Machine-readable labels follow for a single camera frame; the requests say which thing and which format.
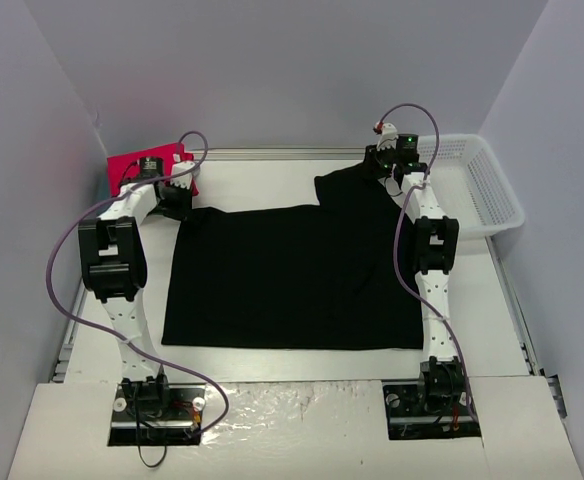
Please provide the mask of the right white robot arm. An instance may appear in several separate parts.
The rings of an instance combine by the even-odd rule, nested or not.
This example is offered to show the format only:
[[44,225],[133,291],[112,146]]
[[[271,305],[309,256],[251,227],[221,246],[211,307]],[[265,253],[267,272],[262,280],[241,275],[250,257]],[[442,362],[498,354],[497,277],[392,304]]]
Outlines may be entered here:
[[365,149],[364,166],[375,180],[393,179],[403,195],[400,219],[410,219],[413,239],[406,254],[414,288],[401,285],[422,307],[424,342],[415,389],[418,406],[437,413],[464,390],[465,377],[450,330],[448,284],[454,266],[459,222],[448,216],[436,197],[428,165],[419,159],[418,137],[400,134],[394,125],[374,127],[378,141]]

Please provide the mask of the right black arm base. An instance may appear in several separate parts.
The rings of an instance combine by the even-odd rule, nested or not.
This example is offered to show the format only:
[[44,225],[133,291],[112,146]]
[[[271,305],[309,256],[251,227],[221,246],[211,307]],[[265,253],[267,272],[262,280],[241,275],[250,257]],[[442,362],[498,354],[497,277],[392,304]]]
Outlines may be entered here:
[[416,382],[383,382],[388,438],[391,441],[479,438],[466,394],[426,397]]

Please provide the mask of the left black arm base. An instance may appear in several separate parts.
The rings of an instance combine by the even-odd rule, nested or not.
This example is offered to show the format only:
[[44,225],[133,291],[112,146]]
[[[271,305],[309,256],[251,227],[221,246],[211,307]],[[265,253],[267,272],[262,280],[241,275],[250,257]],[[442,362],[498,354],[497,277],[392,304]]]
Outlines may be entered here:
[[206,406],[202,384],[173,384],[163,403],[139,399],[117,386],[114,397],[109,447],[194,446],[201,442],[203,410]]

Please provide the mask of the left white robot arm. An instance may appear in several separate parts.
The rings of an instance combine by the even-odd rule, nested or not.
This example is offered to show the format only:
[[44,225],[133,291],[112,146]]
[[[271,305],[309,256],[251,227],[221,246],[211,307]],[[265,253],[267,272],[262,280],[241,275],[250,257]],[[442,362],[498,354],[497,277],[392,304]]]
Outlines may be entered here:
[[165,166],[153,156],[136,164],[138,174],[124,181],[112,203],[79,223],[78,240],[83,283],[103,305],[118,343],[122,402],[132,416],[145,420],[167,415],[174,395],[163,366],[154,360],[143,305],[148,268],[139,233],[139,225],[162,200],[156,180],[165,175]]

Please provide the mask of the black t shirt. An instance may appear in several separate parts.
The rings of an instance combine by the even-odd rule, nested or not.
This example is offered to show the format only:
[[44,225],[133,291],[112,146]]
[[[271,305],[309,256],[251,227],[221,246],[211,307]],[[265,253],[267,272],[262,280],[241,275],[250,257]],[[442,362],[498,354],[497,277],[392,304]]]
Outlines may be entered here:
[[194,210],[178,231],[162,343],[249,349],[420,349],[406,254],[413,224],[356,165],[318,176],[318,201]]

